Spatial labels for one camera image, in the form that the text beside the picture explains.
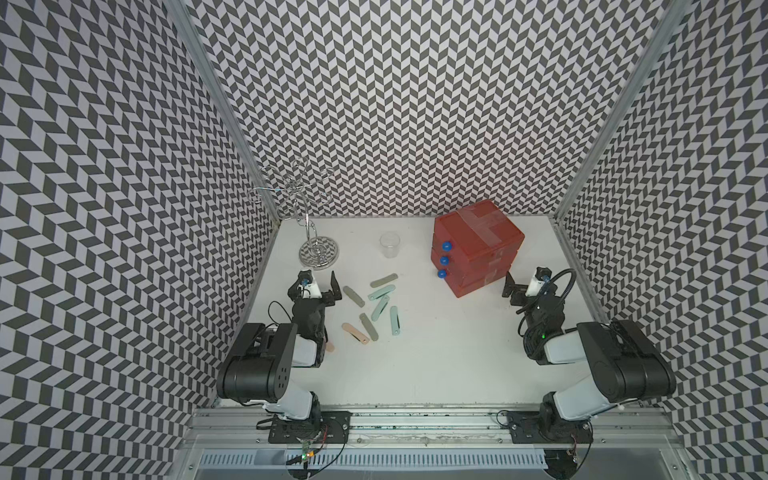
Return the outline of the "red top drawer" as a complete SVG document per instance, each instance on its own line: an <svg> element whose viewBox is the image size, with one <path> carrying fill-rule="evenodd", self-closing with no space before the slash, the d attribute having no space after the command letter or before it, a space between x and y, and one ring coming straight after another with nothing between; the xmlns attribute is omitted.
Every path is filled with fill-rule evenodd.
<svg viewBox="0 0 768 480"><path fill-rule="evenodd" d="M515 255L524 239L524 233L491 200L441 215L434 223L434 249L459 263Z"/></svg>

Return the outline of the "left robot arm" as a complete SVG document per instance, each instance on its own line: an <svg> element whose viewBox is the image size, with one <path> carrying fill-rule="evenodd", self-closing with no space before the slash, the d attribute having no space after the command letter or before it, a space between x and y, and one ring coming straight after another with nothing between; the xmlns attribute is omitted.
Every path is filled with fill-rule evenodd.
<svg viewBox="0 0 768 480"><path fill-rule="evenodd" d="M311 270L298 273L287 295L292 302L286 323L244 325L216 380L217 395L240 405L259 404L290 427L318 432L322 427L317 394L290 380L300 368L318 368L331 349L326 309L343 298L335 275L320 289Z"/></svg>

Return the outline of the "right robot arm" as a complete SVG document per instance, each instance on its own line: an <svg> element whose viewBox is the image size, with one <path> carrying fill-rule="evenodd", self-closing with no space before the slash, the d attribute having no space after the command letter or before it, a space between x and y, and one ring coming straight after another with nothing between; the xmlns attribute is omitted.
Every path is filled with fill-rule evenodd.
<svg viewBox="0 0 768 480"><path fill-rule="evenodd" d="M670 363L636 322L581 322L565 329L565 303L576 272L539 267L526 285L511 274L502 296L522 316L517 333L527 358L540 366L586 363L589 374L570 387L547 393L536 412L507 413L514 433L533 431L545 442L590 430L591 419L632 401L676 391Z"/></svg>

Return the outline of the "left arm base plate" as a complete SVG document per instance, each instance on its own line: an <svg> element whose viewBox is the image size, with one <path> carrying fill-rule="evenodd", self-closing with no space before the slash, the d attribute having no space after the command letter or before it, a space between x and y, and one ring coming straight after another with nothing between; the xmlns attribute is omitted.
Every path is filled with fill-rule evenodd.
<svg viewBox="0 0 768 480"><path fill-rule="evenodd" d="M304 441L341 445L349 438L352 412L321 411L307 420L276 418L268 434L269 444L294 444Z"/></svg>

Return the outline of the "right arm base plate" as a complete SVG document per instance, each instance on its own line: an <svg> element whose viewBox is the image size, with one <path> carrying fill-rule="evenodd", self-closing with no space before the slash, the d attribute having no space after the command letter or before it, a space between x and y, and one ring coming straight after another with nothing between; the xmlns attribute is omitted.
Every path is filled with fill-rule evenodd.
<svg viewBox="0 0 768 480"><path fill-rule="evenodd" d="M587 421L567 421L557 414L507 411L506 419L515 444L590 444L593 432Z"/></svg>

